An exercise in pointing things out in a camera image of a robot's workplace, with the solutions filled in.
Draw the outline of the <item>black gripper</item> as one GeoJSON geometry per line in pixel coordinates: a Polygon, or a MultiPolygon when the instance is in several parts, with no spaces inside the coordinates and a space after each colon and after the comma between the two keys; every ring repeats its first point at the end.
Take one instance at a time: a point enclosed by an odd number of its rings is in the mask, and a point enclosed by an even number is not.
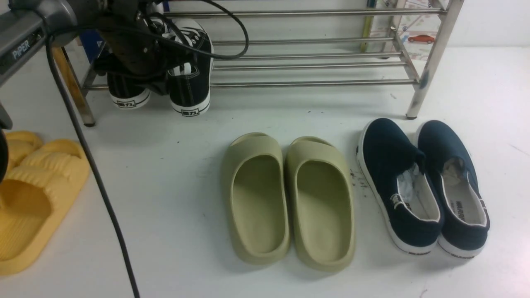
{"type": "Polygon", "coordinates": [[[161,0],[109,0],[96,29],[111,53],[94,62],[108,86],[118,82],[169,94],[169,72],[195,62],[194,53],[175,45],[161,0]]]}

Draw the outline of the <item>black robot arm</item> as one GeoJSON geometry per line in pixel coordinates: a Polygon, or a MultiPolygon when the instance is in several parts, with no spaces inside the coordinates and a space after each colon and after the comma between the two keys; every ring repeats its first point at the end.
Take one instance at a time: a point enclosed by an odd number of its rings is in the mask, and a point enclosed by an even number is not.
{"type": "Polygon", "coordinates": [[[1,81],[42,46],[63,46],[96,30],[109,49],[93,68],[107,77],[119,109],[145,105],[169,92],[170,70],[196,61],[183,33],[171,27],[157,0],[12,0],[1,15],[1,81]]]}

